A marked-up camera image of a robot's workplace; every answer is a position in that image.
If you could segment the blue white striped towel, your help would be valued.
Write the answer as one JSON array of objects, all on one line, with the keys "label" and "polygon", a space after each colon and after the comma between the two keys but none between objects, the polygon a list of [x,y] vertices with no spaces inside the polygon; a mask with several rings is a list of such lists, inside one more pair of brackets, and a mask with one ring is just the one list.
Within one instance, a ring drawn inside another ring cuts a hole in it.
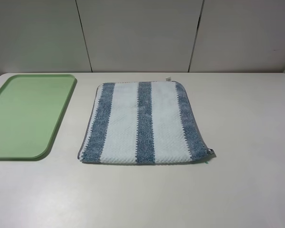
[{"label": "blue white striped towel", "polygon": [[77,157],[91,164],[155,165],[214,156],[202,139],[184,86],[152,81],[97,88]]}]

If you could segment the green plastic tray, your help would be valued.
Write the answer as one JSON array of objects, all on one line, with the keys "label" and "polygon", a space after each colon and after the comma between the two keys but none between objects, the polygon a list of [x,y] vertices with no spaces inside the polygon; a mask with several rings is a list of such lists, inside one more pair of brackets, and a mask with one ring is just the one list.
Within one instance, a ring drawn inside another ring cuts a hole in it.
[{"label": "green plastic tray", "polygon": [[35,160],[50,150],[76,78],[11,76],[0,88],[0,160]]}]

